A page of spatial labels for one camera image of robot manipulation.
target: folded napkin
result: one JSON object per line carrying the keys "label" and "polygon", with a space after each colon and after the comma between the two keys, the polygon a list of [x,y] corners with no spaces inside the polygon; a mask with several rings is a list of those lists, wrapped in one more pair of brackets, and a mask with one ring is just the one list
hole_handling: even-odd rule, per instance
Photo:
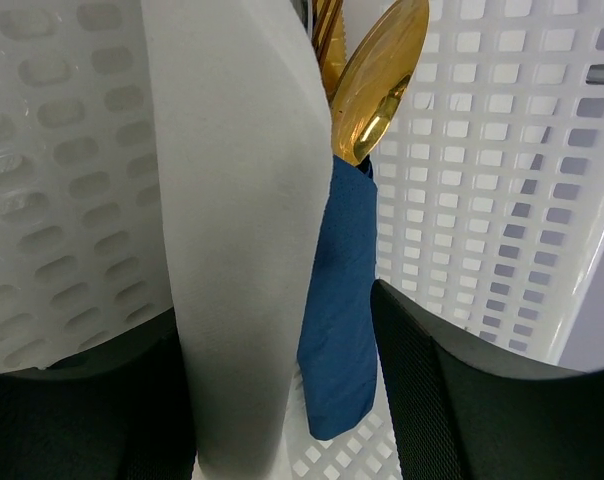
{"label": "folded napkin", "polygon": [[369,303],[377,188],[368,160],[365,173],[338,157],[333,164],[298,347],[309,427],[319,440],[362,420],[377,377]]}

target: black padded surface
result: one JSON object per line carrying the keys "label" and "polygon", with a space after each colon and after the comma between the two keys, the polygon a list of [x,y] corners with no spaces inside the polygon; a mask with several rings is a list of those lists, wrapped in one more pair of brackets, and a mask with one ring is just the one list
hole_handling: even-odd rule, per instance
{"label": "black padded surface", "polygon": [[195,450],[172,311],[50,370],[0,375],[0,480],[188,480]]}
{"label": "black padded surface", "polygon": [[604,480],[604,371],[502,350],[383,282],[372,305],[403,478]]}

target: perforated plastic wall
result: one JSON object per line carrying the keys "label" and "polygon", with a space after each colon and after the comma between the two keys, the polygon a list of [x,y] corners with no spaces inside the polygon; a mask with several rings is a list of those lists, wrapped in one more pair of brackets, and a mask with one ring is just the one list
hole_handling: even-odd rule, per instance
{"label": "perforated plastic wall", "polygon": [[[351,47],[388,3],[345,2]],[[0,0],[0,371],[170,306],[147,69],[137,0]],[[432,0],[374,163],[379,275],[557,361],[604,244],[604,0]],[[296,377],[295,478],[400,479],[383,388],[333,442],[305,422]]]}
{"label": "perforated plastic wall", "polygon": [[139,1],[0,0],[0,371],[170,305]]}

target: paper towel roll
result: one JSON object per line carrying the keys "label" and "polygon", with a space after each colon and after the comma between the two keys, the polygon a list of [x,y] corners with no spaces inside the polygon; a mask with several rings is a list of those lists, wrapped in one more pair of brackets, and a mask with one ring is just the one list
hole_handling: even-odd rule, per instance
{"label": "paper towel roll", "polygon": [[199,464],[269,478],[331,174],[317,63],[289,0],[142,4]]}

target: gold spoon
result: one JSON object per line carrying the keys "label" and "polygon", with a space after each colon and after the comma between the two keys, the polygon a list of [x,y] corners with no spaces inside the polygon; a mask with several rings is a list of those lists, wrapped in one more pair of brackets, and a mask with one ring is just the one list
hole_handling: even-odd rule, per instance
{"label": "gold spoon", "polygon": [[359,165],[389,128],[418,63],[428,0],[397,0],[362,40],[331,101],[333,153]]}

